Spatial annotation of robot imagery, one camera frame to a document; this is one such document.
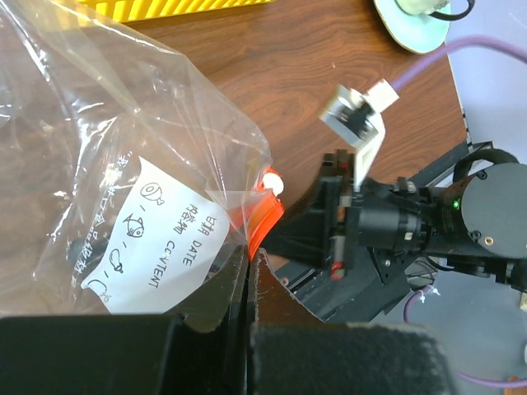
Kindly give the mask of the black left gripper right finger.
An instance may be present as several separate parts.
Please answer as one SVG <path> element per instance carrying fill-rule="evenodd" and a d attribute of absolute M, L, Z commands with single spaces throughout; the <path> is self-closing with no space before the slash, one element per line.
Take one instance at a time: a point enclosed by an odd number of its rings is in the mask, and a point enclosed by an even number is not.
<path fill-rule="evenodd" d="M 402 323 L 324 323 L 277 279 L 260 249 L 250 264 L 250 394 L 453 394 L 439 342 Z"/>

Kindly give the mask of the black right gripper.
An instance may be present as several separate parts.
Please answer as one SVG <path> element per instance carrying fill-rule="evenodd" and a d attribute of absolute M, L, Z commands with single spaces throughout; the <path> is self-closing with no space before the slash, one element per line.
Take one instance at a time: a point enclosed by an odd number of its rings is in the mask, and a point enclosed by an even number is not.
<path fill-rule="evenodd" d="M 353 187 L 355 156 L 324 156 L 302 198 L 263 241 L 272 255 L 307 267 L 289 290 L 323 321 L 370 321 L 409 291 L 405 270 L 432 233 L 434 193 L 400 178 Z"/>

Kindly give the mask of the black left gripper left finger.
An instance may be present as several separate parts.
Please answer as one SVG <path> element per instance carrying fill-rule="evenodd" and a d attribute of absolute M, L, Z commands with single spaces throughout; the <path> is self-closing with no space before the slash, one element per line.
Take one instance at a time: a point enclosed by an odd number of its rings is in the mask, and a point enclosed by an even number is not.
<path fill-rule="evenodd" d="M 1 321 L 4 394 L 241 394 L 247 253 L 165 314 Z"/>

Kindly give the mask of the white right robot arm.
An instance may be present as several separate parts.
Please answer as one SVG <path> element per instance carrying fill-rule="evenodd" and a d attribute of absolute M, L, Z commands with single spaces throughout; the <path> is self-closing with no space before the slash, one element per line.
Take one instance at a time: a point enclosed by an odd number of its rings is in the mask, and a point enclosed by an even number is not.
<path fill-rule="evenodd" d="M 306 194 L 263 240 L 310 268 L 290 290 L 327 322 L 368 322 L 410 290 L 417 260 L 526 289 L 526 167 L 495 148 L 474 151 L 444 188 L 399 178 L 354 186 L 356 155 L 325 155 Z"/>

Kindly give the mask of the clear zip bag orange zipper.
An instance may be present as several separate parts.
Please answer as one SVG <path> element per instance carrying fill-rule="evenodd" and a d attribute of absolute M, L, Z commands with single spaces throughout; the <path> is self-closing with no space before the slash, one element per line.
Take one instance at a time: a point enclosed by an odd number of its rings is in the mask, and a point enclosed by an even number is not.
<path fill-rule="evenodd" d="M 163 314 L 282 217 L 268 141 L 189 60 L 1 4 L 1 314 Z"/>

